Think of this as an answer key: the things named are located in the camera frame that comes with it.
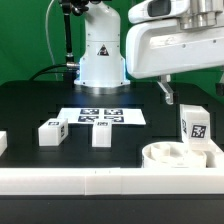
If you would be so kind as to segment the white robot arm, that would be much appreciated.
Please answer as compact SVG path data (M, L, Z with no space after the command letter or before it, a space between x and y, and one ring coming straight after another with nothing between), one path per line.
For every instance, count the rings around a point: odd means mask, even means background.
M224 0L143 0L128 19L121 56L119 14L103 2L88 4L77 85L100 93L127 85L126 74L156 77L172 104L172 74L224 65Z

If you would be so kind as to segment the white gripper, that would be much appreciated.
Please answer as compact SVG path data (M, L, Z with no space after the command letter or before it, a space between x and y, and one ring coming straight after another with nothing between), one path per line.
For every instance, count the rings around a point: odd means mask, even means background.
M224 25L208 29L181 30L177 19L145 22L133 26L126 37L126 65L136 78L159 76L157 83L168 105L174 103L174 91L168 74L224 64ZM224 66L215 85L224 96Z

